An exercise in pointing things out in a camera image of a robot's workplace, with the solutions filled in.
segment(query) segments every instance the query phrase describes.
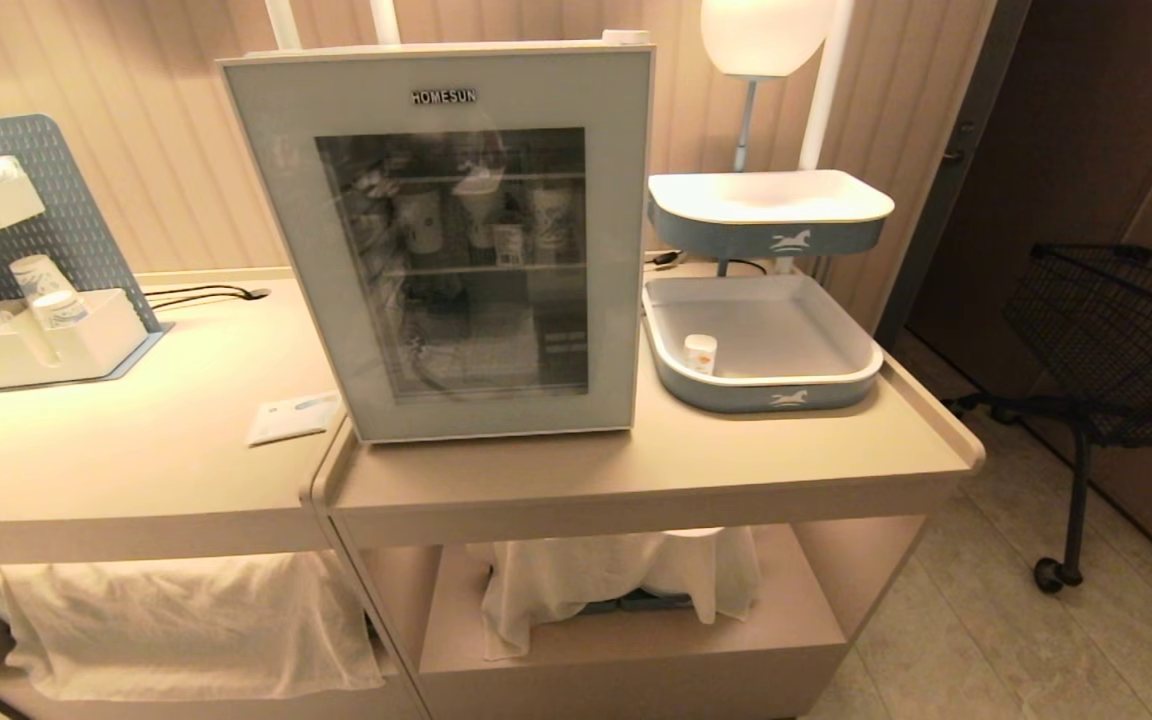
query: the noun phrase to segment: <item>fridge shelf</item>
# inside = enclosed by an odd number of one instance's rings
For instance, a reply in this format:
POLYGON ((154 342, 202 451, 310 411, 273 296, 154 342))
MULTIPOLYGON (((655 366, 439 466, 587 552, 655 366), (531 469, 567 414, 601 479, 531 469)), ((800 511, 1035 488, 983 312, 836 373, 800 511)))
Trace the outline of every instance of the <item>fridge shelf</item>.
POLYGON ((508 273, 508 272, 544 272, 545 270, 582 270, 585 263, 536 263, 530 265, 461 265, 453 268, 402 268, 387 270, 384 276, 410 278, 416 275, 448 275, 461 273, 508 273))
MULTIPOLYGON (((426 184, 457 183, 468 177, 470 176, 387 177, 387 180, 399 184, 426 184)), ((585 179, 585 173, 505 173, 499 177, 499 182, 570 181, 570 179, 585 179)))

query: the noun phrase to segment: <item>cart wheel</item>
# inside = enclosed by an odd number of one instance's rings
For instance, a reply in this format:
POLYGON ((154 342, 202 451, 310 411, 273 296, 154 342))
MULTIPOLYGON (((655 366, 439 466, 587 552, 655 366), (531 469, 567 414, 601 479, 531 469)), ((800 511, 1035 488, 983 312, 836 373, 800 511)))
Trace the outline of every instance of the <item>cart wheel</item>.
POLYGON ((955 418, 957 419, 963 419, 963 415, 970 414, 970 411, 975 409, 975 404, 971 406, 965 404, 965 402, 960 401, 960 397, 950 397, 950 400, 942 400, 941 404, 945 406, 945 409, 950 411, 950 414, 954 415, 955 418))
POLYGON ((1034 583, 1044 593, 1055 594, 1064 588, 1064 583, 1056 576, 1060 570, 1060 562, 1051 558, 1043 558, 1034 564, 1034 583))
POLYGON ((990 407, 990 416, 995 423, 1002 425, 1015 425, 1016 423, 1020 423, 1020 414, 1007 410, 1006 407, 990 407))

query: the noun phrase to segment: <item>beige wall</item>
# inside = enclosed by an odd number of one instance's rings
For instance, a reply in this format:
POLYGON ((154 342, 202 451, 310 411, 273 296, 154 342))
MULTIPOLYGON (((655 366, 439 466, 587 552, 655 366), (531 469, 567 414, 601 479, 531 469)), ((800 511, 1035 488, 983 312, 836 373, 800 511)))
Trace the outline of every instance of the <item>beige wall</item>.
MULTIPOLYGON (((858 0, 823 167, 890 194, 873 251, 831 290, 877 323, 995 0, 858 0)), ((294 0, 308 47, 373 41, 366 0, 294 0)), ((397 0, 404 41, 596 37, 659 45, 653 173, 730 167, 742 85, 700 41, 699 0, 397 0)), ((0 116, 51 114, 134 270, 283 264, 212 67, 274 46, 262 0, 0 0, 0 116)), ((791 169, 817 60, 759 92, 749 169, 791 169)))

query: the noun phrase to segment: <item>white cloth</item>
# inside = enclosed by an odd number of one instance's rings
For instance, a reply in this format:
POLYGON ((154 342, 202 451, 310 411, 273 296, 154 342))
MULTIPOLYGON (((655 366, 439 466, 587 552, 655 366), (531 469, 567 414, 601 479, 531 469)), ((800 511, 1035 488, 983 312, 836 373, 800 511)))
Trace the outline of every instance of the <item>white cloth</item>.
POLYGON ((761 582, 750 528, 480 543, 468 552, 494 568, 483 597, 488 660, 526 655, 531 626, 636 588, 691 596, 704 624, 717 614, 744 620, 761 582))
POLYGON ((52 700, 267 700, 384 684, 332 553, 0 564, 6 664, 52 700))

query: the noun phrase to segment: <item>glass door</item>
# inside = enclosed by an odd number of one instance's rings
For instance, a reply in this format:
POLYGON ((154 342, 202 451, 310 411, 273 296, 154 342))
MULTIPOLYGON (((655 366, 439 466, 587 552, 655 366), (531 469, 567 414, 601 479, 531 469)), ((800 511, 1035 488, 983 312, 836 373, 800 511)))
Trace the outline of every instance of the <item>glass door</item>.
POLYGON ((399 404, 589 392, 584 129, 314 141, 399 404))
POLYGON ((221 61, 362 439, 630 427, 652 54, 221 61))

